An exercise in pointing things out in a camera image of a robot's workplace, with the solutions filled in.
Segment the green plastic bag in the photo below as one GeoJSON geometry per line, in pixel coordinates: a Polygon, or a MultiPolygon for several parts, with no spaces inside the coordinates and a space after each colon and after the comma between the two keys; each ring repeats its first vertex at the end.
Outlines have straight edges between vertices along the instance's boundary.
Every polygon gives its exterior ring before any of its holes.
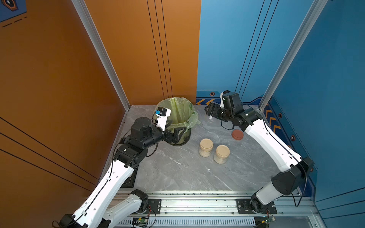
{"type": "Polygon", "coordinates": [[[200,124],[198,120],[198,113],[195,111],[193,104],[184,97],[173,97],[160,101],[155,110],[158,107],[171,109],[171,115],[167,118],[168,121],[172,121],[172,124],[167,127],[168,130],[173,131],[177,127],[186,127],[184,135],[181,137],[180,141],[175,146],[181,146],[190,139],[191,128],[195,124],[200,124]]]}

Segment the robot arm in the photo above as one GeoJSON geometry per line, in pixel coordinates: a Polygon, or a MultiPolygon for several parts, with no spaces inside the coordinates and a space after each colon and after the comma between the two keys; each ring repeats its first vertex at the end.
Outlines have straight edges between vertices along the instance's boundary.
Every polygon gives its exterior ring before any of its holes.
{"type": "Polygon", "coordinates": [[[221,97],[221,104],[212,102],[205,107],[206,114],[240,127],[264,148],[280,170],[270,183],[251,197],[253,210],[263,212],[267,204],[282,195],[289,195],[307,179],[313,161],[308,157],[302,158],[290,149],[254,109],[244,110],[237,93],[226,90],[221,97]]]}
{"type": "Polygon", "coordinates": [[[163,140],[168,143],[179,142],[186,127],[175,128],[173,133],[165,130],[170,113],[171,110],[159,107],[156,125],[147,117],[135,120],[131,135],[118,148],[105,176],[74,214],[64,215],[59,223],[61,228],[114,227],[131,213],[146,211],[148,195],[140,190],[134,190],[127,199],[114,207],[108,210],[107,207],[122,183],[146,157],[148,147],[163,140]]]}

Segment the black line decoration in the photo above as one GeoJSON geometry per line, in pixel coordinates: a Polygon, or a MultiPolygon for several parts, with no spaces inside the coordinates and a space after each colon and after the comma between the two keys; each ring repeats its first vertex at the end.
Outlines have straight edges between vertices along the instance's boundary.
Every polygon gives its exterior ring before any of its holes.
{"type": "Polygon", "coordinates": [[[171,80],[171,70],[170,70],[170,61],[169,61],[169,50],[167,48],[167,37],[166,37],[166,27],[165,27],[165,16],[164,16],[164,7],[162,5],[162,0],[161,0],[161,8],[162,8],[162,18],[164,20],[164,30],[165,30],[165,41],[166,41],[166,52],[167,52],[167,63],[169,65],[169,74],[170,74],[170,86],[171,86],[171,97],[174,97],[173,93],[172,93],[172,80],[171,80]]]}
{"type": "Polygon", "coordinates": [[[270,19],[269,25],[268,25],[268,27],[267,27],[267,29],[266,29],[266,32],[265,32],[264,38],[262,39],[260,49],[258,50],[258,53],[257,53],[256,59],[255,59],[255,62],[253,63],[253,66],[252,66],[252,69],[251,69],[251,72],[250,72],[249,78],[247,79],[245,89],[243,90],[243,93],[242,93],[242,96],[241,96],[241,99],[242,99],[242,97],[243,97],[243,94],[245,93],[245,90],[246,90],[247,84],[249,83],[249,80],[250,80],[250,77],[251,77],[251,74],[252,74],[252,70],[253,70],[253,68],[255,67],[255,63],[256,63],[256,60],[257,60],[258,54],[260,53],[260,50],[261,50],[262,44],[264,43],[264,40],[265,40],[265,37],[266,37],[266,33],[267,33],[267,32],[268,32],[268,30],[269,30],[270,23],[271,23],[271,20],[273,19],[273,16],[274,16],[274,13],[275,13],[275,10],[276,10],[276,7],[277,7],[277,4],[278,4],[278,3],[279,3],[279,0],[278,0],[278,1],[277,1],[277,3],[276,3],[276,6],[275,6],[275,9],[274,9],[274,12],[273,12],[273,14],[272,14],[272,16],[271,16],[271,19],[270,19]]]}
{"type": "Polygon", "coordinates": [[[349,214],[349,215],[339,215],[339,216],[333,216],[333,217],[328,217],[328,218],[323,218],[323,219],[332,219],[332,218],[338,218],[338,217],[344,217],[344,216],[350,216],[350,215],[360,215],[360,214],[365,214],[365,212],[354,213],[354,214],[349,214]]]}
{"type": "Polygon", "coordinates": [[[156,0],[154,0],[154,2],[155,2],[155,11],[156,11],[156,20],[157,20],[158,36],[159,36],[159,38],[160,38],[160,47],[161,47],[161,55],[162,55],[162,64],[163,64],[163,66],[164,66],[164,73],[165,73],[165,82],[166,82],[167,98],[169,98],[169,87],[167,86],[166,70],[165,70],[165,61],[164,61],[164,53],[163,53],[163,51],[162,51],[161,35],[160,35],[160,26],[158,25],[158,17],[157,17],[156,0]]]}
{"type": "Polygon", "coordinates": [[[96,184],[94,184],[94,183],[92,183],[92,182],[90,182],[90,181],[86,180],[85,178],[83,178],[83,177],[81,177],[81,176],[77,175],[76,173],[74,173],[74,172],[72,172],[72,171],[70,171],[70,170],[66,169],[65,167],[63,167],[63,166],[61,166],[61,165],[59,165],[59,164],[55,163],[54,161],[52,161],[52,160],[50,160],[50,159],[46,158],[45,156],[43,156],[43,155],[41,155],[41,154],[39,154],[39,153],[35,152],[34,150],[32,150],[32,149],[30,149],[30,148],[28,148],[28,147],[24,146],[23,144],[21,144],[21,143],[17,142],[16,140],[14,140],[14,139],[10,138],[9,136],[7,136],[7,135],[5,135],[5,134],[3,134],[3,133],[1,133],[1,132],[0,132],[0,135],[3,135],[3,136],[5,136],[5,137],[7,137],[8,139],[10,139],[10,140],[12,140],[13,142],[15,142],[15,143],[17,143],[17,144],[21,145],[22,147],[24,147],[24,148],[26,148],[26,149],[28,149],[28,150],[32,151],[33,153],[38,154],[39,156],[41,156],[41,157],[43,157],[43,158],[45,158],[45,159],[49,160],[49,161],[50,161],[50,162],[52,162],[53,164],[56,164],[57,166],[59,166],[59,167],[61,167],[61,168],[65,169],[65,170],[67,170],[68,172],[70,172],[70,173],[72,173],[72,174],[74,174],[74,175],[76,175],[76,176],[80,177],[81,179],[84,179],[85,181],[89,182],[90,184],[92,184],[92,185],[95,185],[95,186],[96,186],[96,184]]]}
{"type": "Polygon", "coordinates": [[[40,141],[36,140],[35,138],[33,138],[32,136],[28,135],[27,133],[25,133],[24,131],[20,130],[19,128],[17,128],[16,126],[14,126],[13,124],[11,124],[10,122],[6,121],[4,118],[0,117],[0,119],[2,119],[3,121],[5,121],[6,123],[10,124],[11,126],[15,127],[17,130],[19,130],[20,132],[22,132],[23,134],[27,135],[28,137],[30,137],[31,139],[33,139],[34,141],[38,142],[39,144],[41,144],[42,146],[44,146],[45,148],[49,149],[50,151],[52,151],[53,153],[57,154],[58,156],[62,157],[63,159],[65,159],[66,161],[70,162],[71,164],[73,164],[74,166],[76,166],[77,168],[81,169],[82,171],[84,171],[85,173],[89,174],[90,176],[92,176],[93,178],[99,180],[98,178],[94,177],[92,174],[90,174],[89,172],[87,172],[86,170],[84,170],[83,168],[79,167],[78,165],[76,165],[75,163],[71,162],[70,160],[68,160],[67,158],[65,158],[64,156],[62,156],[61,154],[57,153],[56,151],[52,150],[51,148],[49,148],[48,146],[44,145],[43,143],[41,143],[40,141]]]}
{"type": "Polygon", "coordinates": [[[333,197],[342,196],[342,195],[345,195],[347,193],[351,193],[351,192],[355,192],[355,191],[359,191],[359,190],[363,190],[363,189],[365,189],[365,187],[359,188],[359,189],[356,189],[356,190],[352,190],[352,191],[349,191],[349,192],[345,192],[345,193],[342,193],[342,194],[338,194],[338,195],[335,195],[335,196],[331,196],[331,197],[328,197],[328,198],[325,198],[325,199],[322,199],[322,200],[327,200],[327,199],[330,199],[330,198],[333,198],[333,197]]]}
{"type": "Polygon", "coordinates": [[[255,29],[253,30],[252,37],[251,37],[251,41],[250,41],[250,45],[249,45],[249,48],[247,49],[247,53],[246,53],[246,57],[245,57],[245,61],[243,62],[242,69],[241,69],[241,73],[239,74],[239,78],[238,78],[238,81],[237,81],[236,89],[234,90],[235,92],[237,91],[238,83],[239,83],[239,80],[240,80],[241,75],[242,75],[243,67],[245,66],[245,62],[246,62],[246,59],[247,59],[247,55],[248,55],[249,50],[250,50],[250,47],[251,47],[251,43],[252,43],[252,39],[253,39],[253,35],[255,34],[256,27],[257,27],[257,23],[258,23],[258,20],[260,19],[260,15],[261,15],[262,8],[264,7],[264,3],[265,3],[265,0],[262,2],[261,10],[260,10],[260,13],[258,14],[258,17],[257,17],[257,21],[256,21],[255,29]]]}
{"type": "Polygon", "coordinates": [[[270,5],[269,5],[269,8],[268,8],[268,11],[266,12],[266,15],[265,15],[264,21],[263,21],[263,23],[262,23],[262,26],[261,26],[260,32],[259,32],[259,34],[258,34],[258,37],[257,37],[257,40],[256,40],[256,44],[255,44],[255,47],[253,48],[253,52],[252,52],[252,55],[251,55],[251,58],[250,58],[249,65],[247,66],[247,70],[246,70],[245,76],[243,77],[243,81],[242,81],[242,84],[241,84],[241,88],[239,89],[238,94],[240,94],[240,93],[241,93],[241,89],[242,89],[243,83],[245,82],[245,78],[246,78],[246,75],[247,75],[247,71],[249,70],[249,67],[250,67],[250,64],[251,64],[251,60],[252,60],[253,54],[255,53],[255,50],[256,50],[256,46],[257,46],[258,40],[260,39],[261,31],[262,31],[262,28],[264,27],[264,24],[265,24],[265,21],[266,21],[266,17],[267,17],[267,15],[268,15],[268,13],[269,13],[269,9],[270,9],[270,6],[271,6],[272,1],[273,1],[273,0],[271,0],[271,1],[270,1],[270,5]]]}
{"type": "Polygon", "coordinates": [[[150,22],[151,22],[151,29],[152,29],[152,37],[153,37],[153,43],[155,44],[155,51],[156,51],[156,58],[157,58],[157,66],[158,66],[158,72],[160,73],[160,80],[161,80],[162,94],[163,94],[164,99],[165,99],[164,87],[163,87],[163,85],[162,85],[162,78],[161,78],[160,65],[159,65],[159,63],[158,63],[158,56],[157,56],[157,49],[156,49],[155,36],[153,35],[153,27],[152,27],[152,20],[151,20],[150,7],[148,6],[148,0],[146,0],[146,2],[147,2],[148,14],[150,15],[150,22]]]}
{"type": "Polygon", "coordinates": [[[365,200],[361,200],[361,201],[357,201],[357,202],[353,202],[353,203],[348,203],[348,204],[342,204],[342,205],[338,205],[338,206],[333,206],[333,207],[325,208],[325,209],[321,209],[321,210],[327,210],[327,209],[332,209],[332,208],[338,208],[338,207],[340,207],[340,206],[346,206],[346,205],[350,205],[350,204],[357,204],[357,203],[361,203],[361,202],[365,202],[365,200]]]}
{"type": "Polygon", "coordinates": [[[24,161],[24,162],[26,162],[26,163],[28,163],[28,164],[31,164],[32,166],[35,166],[35,167],[37,167],[37,168],[40,168],[41,170],[44,170],[44,171],[46,171],[47,173],[53,174],[53,175],[55,175],[55,176],[57,176],[57,177],[59,177],[59,178],[61,178],[61,179],[64,179],[65,181],[68,181],[68,182],[70,182],[70,183],[73,183],[74,185],[77,185],[77,186],[79,186],[79,187],[81,187],[81,188],[83,188],[83,189],[85,189],[85,190],[88,190],[88,191],[92,192],[91,190],[89,190],[89,189],[87,189],[87,188],[84,188],[84,187],[82,187],[82,186],[80,186],[80,185],[78,185],[78,184],[76,184],[76,183],[74,183],[74,182],[72,182],[72,181],[69,181],[69,180],[67,180],[67,179],[65,179],[65,178],[63,178],[63,177],[60,177],[60,176],[59,176],[59,175],[57,175],[57,174],[54,174],[54,173],[52,173],[52,172],[50,172],[50,171],[48,171],[48,170],[45,170],[45,169],[43,169],[43,168],[41,168],[41,167],[39,167],[39,166],[37,166],[37,165],[35,165],[35,164],[33,164],[33,163],[30,163],[30,162],[28,162],[28,161],[26,161],[26,160],[24,160],[24,159],[22,159],[22,158],[20,158],[20,157],[18,157],[18,156],[15,156],[15,155],[13,155],[13,154],[11,154],[11,153],[7,152],[7,151],[5,151],[5,150],[3,150],[3,149],[1,149],[1,148],[0,148],[0,150],[1,150],[2,152],[5,152],[6,154],[9,154],[9,155],[11,155],[11,156],[13,156],[13,157],[16,157],[17,159],[20,159],[20,160],[22,160],[22,161],[24,161]]]}

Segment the jar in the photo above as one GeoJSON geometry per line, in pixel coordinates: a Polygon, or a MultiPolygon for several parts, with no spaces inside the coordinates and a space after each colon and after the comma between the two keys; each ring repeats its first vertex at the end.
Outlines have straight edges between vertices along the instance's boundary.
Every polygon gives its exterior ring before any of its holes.
{"type": "Polygon", "coordinates": [[[213,149],[213,142],[210,139],[203,139],[200,141],[199,154],[202,157],[209,157],[213,149]]]}
{"type": "Polygon", "coordinates": [[[230,154],[229,148],[225,145],[219,145],[215,151],[214,161],[218,164],[224,164],[230,154]]]}

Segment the gray marble countertop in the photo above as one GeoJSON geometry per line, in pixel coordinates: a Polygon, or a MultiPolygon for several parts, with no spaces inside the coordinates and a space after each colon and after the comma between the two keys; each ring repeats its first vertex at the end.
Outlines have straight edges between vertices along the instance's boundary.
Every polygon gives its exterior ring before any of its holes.
{"type": "MultiPolygon", "coordinates": [[[[122,129],[124,135],[139,117],[153,115],[155,105],[133,105],[127,113],[122,129]]],[[[141,191],[160,190],[233,190],[256,191],[270,181],[271,176],[279,173],[271,157],[249,135],[237,141],[231,132],[221,127],[218,119],[209,119],[203,105],[195,105],[200,124],[191,131],[189,142],[183,146],[172,146],[160,142],[151,157],[139,165],[133,189],[141,191]],[[199,144],[204,138],[213,141],[210,157],[199,155],[199,144]],[[213,154],[218,145],[226,145],[230,156],[225,164],[217,164],[213,154]]],[[[231,128],[230,123],[223,126],[231,128]]],[[[152,153],[155,146],[149,149],[152,153]]]]}

